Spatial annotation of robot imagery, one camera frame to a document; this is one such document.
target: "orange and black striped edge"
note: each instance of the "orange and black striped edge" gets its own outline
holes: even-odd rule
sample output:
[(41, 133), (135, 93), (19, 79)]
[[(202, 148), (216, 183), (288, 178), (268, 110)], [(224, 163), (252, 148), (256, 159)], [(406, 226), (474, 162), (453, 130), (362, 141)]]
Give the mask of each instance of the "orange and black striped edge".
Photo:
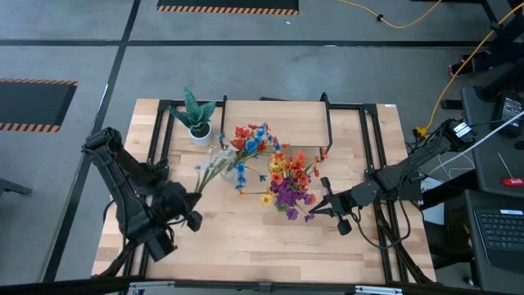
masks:
[(245, 7), (196, 7), (196, 6), (177, 6), (160, 5), (156, 8), (162, 12), (210, 12), (210, 13), (242, 13), (242, 14), (269, 14), (296, 16), (299, 14), (296, 9), (280, 8), (245, 8)]
[(36, 83), (36, 84), (64, 84), (78, 86), (79, 83), (73, 80), (55, 80), (55, 79), (22, 79), (22, 78), (1, 78), (0, 82), (10, 83)]
[(0, 130), (27, 132), (58, 132), (58, 130), (60, 130), (60, 126), (26, 123), (0, 123)]

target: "black metal frame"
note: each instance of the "black metal frame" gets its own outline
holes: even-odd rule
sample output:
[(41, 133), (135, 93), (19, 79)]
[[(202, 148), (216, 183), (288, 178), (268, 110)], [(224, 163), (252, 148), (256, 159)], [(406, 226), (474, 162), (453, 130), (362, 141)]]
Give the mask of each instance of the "black metal frame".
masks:
[[(263, 98), (264, 100), (274, 100), (279, 101), (280, 99), (275, 98)], [(217, 101), (216, 106), (222, 107), (222, 118), (220, 122), (220, 130), (221, 132), (224, 131), (224, 118), (225, 118), (225, 107), (227, 105), (227, 96), (224, 95), (223, 101)], [(331, 130), (331, 117), (329, 115), (329, 110), (354, 110), (359, 112), (359, 118), (360, 118), (360, 124), (362, 129), (362, 137), (364, 141), (364, 151), (366, 156), (366, 162), (367, 162), (367, 170), (375, 169), (375, 165), (373, 163), (373, 153), (372, 153), (372, 147), (371, 147), (371, 141), (369, 137), (369, 130), (368, 130), (368, 121), (367, 121), (367, 115), (370, 115), (373, 122), (373, 133), (375, 137), (375, 141), (377, 144), (377, 152), (378, 152), (378, 158), (381, 166), (386, 165), (386, 154), (383, 146), (382, 141), (382, 133), (380, 129), (380, 123), (378, 120), (378, 113), (377, 113), (377, 106), (375, 104), (345, 104), (345, 103), (330, 103), (328, 101), (328, 96), (326, 93), (323, 93), (321, 101), (326, 102), (327, 107), (327, 122), (328, 122), (328, 133), (330, 138), (330, 145), (332, 145), (332, 130)], [(148, 161), (153, 161), (154, 159), (154, 153), (156, 150), (157, 142), (158, 142), (158, 136), (160, 132), (160, 126), (162, 121), (162, 116), (164, 115), (164, 111), (167, 110), (167, 106), (172, 107), (180, 107), (184, 105), (184, 101), (171, 101), (171, 100), (161, 100), (159, 102), (159, 108), (158, 112), (156, 114), (156, 120), (155, 120), (155, 127), (153, 129), (153, 135), (151, 136), (151, 145), (149, 147), (149, 154), (148, 154)], [(167, 151), (169, 151), (169, 144), (171, 139), (171, 134), (173, 132), (173, 117), (169, 116), (168, 120), (168, 128), (166, 129), (165, 134), (165, 141), (162, 146), (162, 160), (167, 160)], [(386, 235), (385, 233), (380, 230), (380, 227), (378, 226), (378, 218), (377, 218), (377, 212), (382, 210), (382, 204), (379, 200), (376, 200), (373, 203), (373, 210), (375, 211), (375, 219), (377, 222), (377, 231), (378, 231), (378, 240), (381, 246), (386, 246)], [(389, 201), (387, 203), (387, 210), (389, 219), (391, 222), (391, 228), (394, 232), (395, 238), (398, 238), (400, 236), (399, 234), (399, 226), (398, 221), (396, 218), (396, 212), (395, 212), (395, 206), (392, 201)], [(382, 258), (382, 270), (384, 272), (384, 278), (385, 283), (389, 284), (394, 282), (393, 275), (392, 275), (392, 269), (391, 269), (391, 262), (389, 258), (389, 252), (387, 250), (380, 250), (381, 252), (381, 258)], [(399, 264), (399, 270), (400, 270), (400, 281), (401, 282), (408, 282), (408, 275), (406, 266), (401, 261), (401, 259), (398, 257), (397, 253), (397, 262)], [(128, 261), (126, 261), (124, 270), (129, 269), (128, 272), (124, 272), (124, 276), (129, 276), (130, 274), (130, 265), (133, 264), (133, 256), (134, 254), (129, 258)], [(147, 261), (149, 259), (149, 253), (147, 252), (146, 248), (142, 249), (142, 259), (140, 260), (140, 265), (138, 267), (138, 277), (139, 278), (145, 278), (146, 272), (147, 272)], [(182, 282), (182, 281), (176, 281), (176, 285), (178, 287), (185, 287), (185, 288), (234, 288), (234, 289), (254, 289), (261, 292), (268, 292), (273, 291), (274, 289), (286, 289), (286, 290), (297, 290), (297, 289), (311, 289), (312, 286), (315, 286), (315, 289), (317, 290), (325, 290), (325, 291), (350, 291), (355, 290), (355, 286), (353, 284), (300, 284), (300, 283), (246, 283), (246, 282), (208, 282), (208, 281), (191, 281), (191, 282)]]

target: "blue flower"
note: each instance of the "blue flower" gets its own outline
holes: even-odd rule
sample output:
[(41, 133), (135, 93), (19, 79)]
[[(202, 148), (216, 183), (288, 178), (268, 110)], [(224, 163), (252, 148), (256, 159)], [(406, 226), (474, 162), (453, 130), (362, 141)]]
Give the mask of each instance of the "blue flower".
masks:
[(238, 176), (238, 184), (245, 184), (246, 183), (246, 179), (244, 178), (244, 176)]
[(244, 163), (238, 163), (237, 164), (237, 173), (239, 176), (244, 175), (246, 172), (246, 164)]
[(259, 144), (254, 139), (250, 139), (246, 141), (246, 152), (254, 152), (258, 146)]
[(262, 138), (265, 135), (265, 128), (258, 128), (255, 131), (255, 138)]

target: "gray floor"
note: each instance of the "gray floor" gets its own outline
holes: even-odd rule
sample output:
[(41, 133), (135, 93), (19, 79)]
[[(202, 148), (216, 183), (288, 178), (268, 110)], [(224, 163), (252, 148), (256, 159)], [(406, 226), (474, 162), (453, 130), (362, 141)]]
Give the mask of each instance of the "gray floor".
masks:
[[(493, 2), (500, 17), (506, 2)], [(120, 39), (132, 1), (62, 0), (0, 2), (0, 39)], [(481, 7), (444, 3), (420, 25), (392, 30), (357, 8), (336, 1), (301, 0), (299, 16), (166, 14), (142, 0), (131, 39), (171, 40), (478, 40), (489, 30)], [(368, 1), (397, 24), (417, 18), (431, 5)], [(0, 132), (0, 178), (34, 189), (31, 198), (7, 193), (0, 199), (0, 284), (38, 281), (59, 215), (115, 58), (116, 47), (2, 47), (1, 77), (76, 79), (79, 88), (57, 134)], [(182, 98), (188, 86), (198, 98), (257, 99), (260, 96), (334, 102), (380, 102), (398, 106), (403, 131), (425, 125), (449, 81), (447, 65), (468, 48), (318, 47), (132, 47), (127, 48), (104, 126), (125, 135), (137, 98)], [(458, 79), (446, 97), (464, 85), (482, 84), (504, 67)], [(437, 112), (436, 124), (460, 111)], [(467, 161), (453, 166), (469, 167)], [(437, 178), (446, 177), (443, 172)], [(90, 275), (102, 230), (108, 192), (91, 169), (58, 271), (58, 279)], [(460, 285), (463, 270), (437, 272)]]

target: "cable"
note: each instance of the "cable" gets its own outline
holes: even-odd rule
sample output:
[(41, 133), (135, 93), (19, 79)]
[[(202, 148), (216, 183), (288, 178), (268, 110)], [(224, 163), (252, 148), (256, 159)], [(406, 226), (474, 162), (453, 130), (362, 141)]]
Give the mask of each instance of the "cable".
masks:
[(384, 24), (386, 25), (389, 25), (391, 28), (393, 29), (406, 29), (412, 25), (415, 25), (417, 24), (420, 20), (423, 20), (431, 11), (433, 11), (433, 9), (435, 9), (435, 7), (437, 7), (441, 2), (442, 0), (439, 0), (437, 3), (435, 3), (435, 5), (433, 5), (428, 11), (426, 11), (426, 13), (424, 13), (422, 16), (420, 16), (418, 19), (416, 19), (415, 21), (407, 24), (407, 25), (392, 25), (389, 21), (387, 21), (384, 16), (382, 14), (378, 14), (376, 13), (375, 11), (372, 11), (371, 9), (363, 6), (363, 5), (360, 5), (360, 4), (357, 4), (357, 3), (353, 3), (353, 2), (348, 2), (348, 1), (345, 1), (345, 0), (338, 0), (338, 2), (342, 2), (342, 3), (345, 3), (345, 4), (349, 4), (349, 5), (352, 5), (354, 7), (358, 7), (358, 8), (361, 8), (361, 9), (364, 9), (365, 11), (371, 13), (372, 15), (374, 15), (377, 20), (379, 21), (383, 21)]
[(109, 201), (109, 203), (107, 203), (106, 208), (104, 209), (104, 213), (102, 215), (103, 216), (102, 222), (106, 221), (107, 211), (109, 210), (109, 207), (111, 206), (111, 204), (114, 202), (115, 202), (115, 199), (112, 199)]
[(442, 125), (441, 127), (439, 127), (437, 130), (435, 130), (435, 132), (433, 132), (425, 141), (424, 141), (424, 144), (420, 147), (420, 148), (424, 148), (426, 146), (426, 144), (429, 142), (429, 140), (436, 134), (438, 133), (439, 134), (439, 138), (436, 140), (436, 143), (435, 145), (432, 147), (431, 150), (427, 150), (426, 152), (424, 152), (422, 155), (420, 155), (416, 160), (410, 160), (408, 165), (406, 165), (406, 167), (404, 167), (404, 169), (402, 170), (402, 174), (400, 176), (400, 184), (399, 184), (399, 188), (398, 188), (398, 201), (399, 201), (399, 204), (400, 204), (400, 209), (402, 210), (402, 213), (404, 214), (404, 218), (406, 219), (406, 225), (408, 227), (408, 232), (406, 233), (406, 235), (402, 238), (399, 238), (397, 239), (396, 241), (394, 242), (391, 242), (391, 244), (387, 245), (387, 246), (380, 246), (380, 245), (377, 245), (376, 243), (374, 243), (373, 241), (371, 241), (371, 239), (369, 239), (365, 234), (364, 234), (364, 231), (362, 230), (362, 226), (360, 225), (360, 220), (361, 220), (361, 215), (360, 215), (360, 208), (358, 209), (358, 213), (359, 213), (359, 217), (357, 218), (356, 214), (351, 212), (351, 217), (353, 218), (353, 220), (355, 221), (355, 223), (357, 224), (357, 227), (359, 228), (359, 232), (360, 234), (362, 235), (362, 237), (366, 240), (366, 242), (368, 242), (370, 245), (374, 246), (375, 248), (378, 248), (378, 249), (381, 249), (381, 250), (388, 250), (388, 249), (391, 249), (393, 248), (394, 246), (396, 246), (397, 244), (401, 243), (402, 241), (404, 241), (405, 239), (409, 238), (409, 235), (411, 235), (411, 222), (409, 221), (409, 217), (408, 217), (408, 213), (406, 212), (406, 209), (404, 208), (404, 203), (402, 203), (402, 187), (404, 186), (404, 182), (405, 180), (407, 179), (405, 177), (406, 175), (406, 172), (408, 171), (408, 168), (412, 165), (412, 161), (418, 161), (419, 159), (425, 157), (428, 153), (432, 153), (435, 151), (435, 149), (438, 147), (440, 141), (442, 140), (442, 134), (444, 133), (443, 132), (444, 130), (444, 126)]
[(463, 154), (465, 154), (466, 152), (469, 152), (471, 151), (473, 148), (476, 148), (477, 146), (479, 146), (481, 143), (484, 143), (485, 140), (487, 140), (489, 137), (491, 137), (493, 134), (496, 134), (497, 132), (499, 132), (502, 128), (506, 127), (507, 125), (511, 124), (513, 121), (515, 121), (516, 119), (520, 118), (522, 115), (524, 115), (524, 111), (521, 111), (518, 115), (514, 116), (511, 120), (505, 122), (504, 124), (502, 124), (501, 126), (499, 126), (497, 129), (491, 131), (489, 134), (487, 134), (484, 138), (482, 138), (481, 140), (479, 140), (478, 142), (476, 142), (475, 144), (473, 144), (470, 148), (468, 148), (467, 150), (459, 153), (457, 156), (455, 157), (452, 157), (451, 159), (449, 159), (448, 161), (445, 161), (444, 163), (438, 165), (437, 167), (435, 167), (433, 170), (431, 170), (428, 175), (431, 175), (433, 172), (435, 172), (437, 169), (439, 169), (441, 166), (444, 166), (448, 163), (450, 163), (451, 161), (454, 161), (455, 159), (457, 159), (458, 157), (462, 156)]
[[(513, 8), (505, 17), (503, 17), (502, 20), (499, 21), (499, 25), (502, 25), (515, 11), (517, 11), (519, 8), (522, 8), (522, 7), (524, 7), (524, 2), (520, 4), (519, 6)], [(444, 97), (444, 94), (446, 93), (450, 85), (453, 83), (453, 81), (455, 81), (455, 78), (457, 78), (457, 76), (462, 71), (462, 69), (470, 62), (470, 60), (475, 56), (475, 54), (477, 54), (477, 52), (482, 47), (482, 45), (484, 45), (484, 43), (491, 37), (491, 35), (493, 35), (494, 32), (495, 32), (494, 30), (491, 30), (486, 35), (486, 37), (478, 44), (477, 48), (473, 50), (473, 53), (468, 57), (468, 59), (453, 74), (453, 77), (451, 77), (451, 80), (449, 81), (449, 83), (444, 87), (444, 90), (442, 90), (442, 93), (440, 94), (439, 99), (436, 100), (435, 106), (433, 107), (433, 111), (431, 112), (431, 118), (429, 119), (429, 123), (427, 124), (427, 126), (424, 128), (420, 128), (420, 127), (416, 128), (419, 137), (424, 138), (427, 136), (427, 130), (430, 129), (430, 127), (433, 125), (433, 120), (435, 119), (436, 109), (438, 108), (440, 101)]]

